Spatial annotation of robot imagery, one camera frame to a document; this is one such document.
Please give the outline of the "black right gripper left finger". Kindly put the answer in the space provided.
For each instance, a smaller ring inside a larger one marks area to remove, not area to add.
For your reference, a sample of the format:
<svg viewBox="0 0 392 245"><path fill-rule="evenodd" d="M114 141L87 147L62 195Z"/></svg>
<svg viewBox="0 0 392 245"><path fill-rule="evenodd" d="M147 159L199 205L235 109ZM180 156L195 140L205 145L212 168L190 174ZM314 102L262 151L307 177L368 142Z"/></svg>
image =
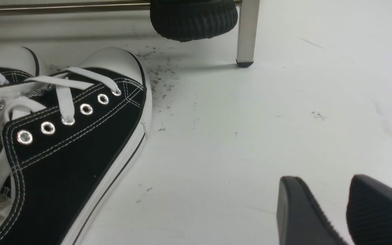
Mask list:
<svg viewBox="0 0 392 245"><path fill-rule="evenodd" d="M347 244L300 177L280 178L276 219L280 245Z"/></svg>

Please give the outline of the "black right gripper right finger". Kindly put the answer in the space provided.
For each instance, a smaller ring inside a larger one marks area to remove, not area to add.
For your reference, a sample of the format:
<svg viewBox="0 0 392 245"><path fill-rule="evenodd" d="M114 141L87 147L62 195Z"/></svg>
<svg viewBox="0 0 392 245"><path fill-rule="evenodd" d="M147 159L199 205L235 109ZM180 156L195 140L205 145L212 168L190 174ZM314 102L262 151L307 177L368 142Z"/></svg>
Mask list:
<svg viewBox="0 0 392 245"><path fill-rule="evenodd" d="M346 220L356 245L392 245L392 188L365 174L350 182Z"/></svg>

